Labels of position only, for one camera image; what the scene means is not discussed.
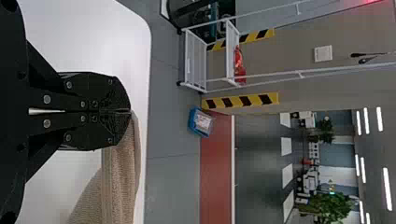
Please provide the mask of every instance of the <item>screw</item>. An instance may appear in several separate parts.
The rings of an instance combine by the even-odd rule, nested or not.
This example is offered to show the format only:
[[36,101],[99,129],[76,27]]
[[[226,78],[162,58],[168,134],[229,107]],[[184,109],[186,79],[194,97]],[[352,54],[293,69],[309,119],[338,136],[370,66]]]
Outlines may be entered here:
[[92,106],[93,106],[93,108],[96,108],[96,107],[98,107],[98,106],[99,106],[99,104],[98,104],[98,102],[97,102],[97,101],[93,101],[93,102],[92,102]]
[[98,117],[92,116],[92,122],[93,122],[93,123],[96,123],[97,121],[98,121]]
[[26,145],[25,144],[20,144],[17,146],[17,151],[22,152],[26,149]]
[[44,119],[44,128],[48,129],[50,127],[50,120],[49,119]]
[[44,104],[49,105],[50,101],[51,101],[50,96],[49,95],[45,95],[44,96]]
[[66,142],[72,141],[72,135],[71,135],[70,133],[68,133],[68,134],[66,135],[65,140],[66,140]]
[[25,79],[25,78],[26,78],[26,73],[24,73],[24,72],[18,73],[18,79]]
[[66,88],[71,90],[73,88],[73,83],[71,81],[66,82]]

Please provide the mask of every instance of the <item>white wall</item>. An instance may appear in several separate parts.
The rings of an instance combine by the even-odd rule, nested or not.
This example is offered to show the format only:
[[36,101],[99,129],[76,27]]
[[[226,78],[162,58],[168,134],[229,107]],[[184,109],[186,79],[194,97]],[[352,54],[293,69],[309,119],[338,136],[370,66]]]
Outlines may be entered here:
[[353,138],[353,136],[349,135],[335,136],[332,142],[334,144],[355,145],[355,140]]
[[329,183],[329,180],[332,180],[336,185],[358,186],[355,168],[319,166],[319,171],[319,180],[322,184]]

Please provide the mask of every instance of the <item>beige cloth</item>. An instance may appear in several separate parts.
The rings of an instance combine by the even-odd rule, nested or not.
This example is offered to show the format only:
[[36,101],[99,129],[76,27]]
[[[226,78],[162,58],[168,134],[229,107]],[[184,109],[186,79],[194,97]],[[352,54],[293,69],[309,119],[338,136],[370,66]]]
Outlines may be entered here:
[[133,224],[140,176],[140,137],[135,114],[116,147],[102,150],[102,168],[81,194],[69,224]]

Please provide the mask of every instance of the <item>floor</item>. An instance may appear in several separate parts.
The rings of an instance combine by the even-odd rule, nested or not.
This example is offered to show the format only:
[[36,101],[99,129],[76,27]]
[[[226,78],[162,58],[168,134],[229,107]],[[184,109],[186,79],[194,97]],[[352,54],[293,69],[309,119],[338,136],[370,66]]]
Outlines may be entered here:
[[152,38],[144,223],[199,224],[201,138],[187,121],[201,97],[176,86],[180,37],[160,16],[160,0],[119,2],[146,20]]
[[[201,97],[176,87],[180,36],[160,16],[160,0],[119,2],[147,21],[152,38],[144,223],[199,224],[201,138],[188,130],[187,120]],[[283,189],[282,169],[293,163],[297,176],[303,144],[299,133],[279,120],[279,115],[270,115],[235,121],[236,223],[283,223],[283,202],[296,183],[293,179]],[[281,137],[292,138],[292,154],[281,156]]]
[[[281,154],[281,137],[291,138],[292,152]],[[236,223],[284,223],[283,202],[296,188],[307,154],[302,132],[280,124],[279,115],[235,117]],[[292,164],[292,179],[283,188],[283,169]]]
[[201,224],[232,224],[232,116],[207,112],[215,119],[201,147]]

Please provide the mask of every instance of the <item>potted plant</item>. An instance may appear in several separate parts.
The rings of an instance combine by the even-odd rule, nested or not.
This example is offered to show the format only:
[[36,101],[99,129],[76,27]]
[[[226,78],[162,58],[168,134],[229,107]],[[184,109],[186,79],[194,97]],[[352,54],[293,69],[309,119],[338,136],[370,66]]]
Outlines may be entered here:
[[298,204],[297,208],[303,216],[313,215],[318,217],[319,224],[342,224],[352,210],[353,202],[343,193],[317,194],[309,204]]
[[318,128],[308,135],[308,142],[331,144],[334,140],[334,131],[332,128],[332,120],[325,117],[318,122]]

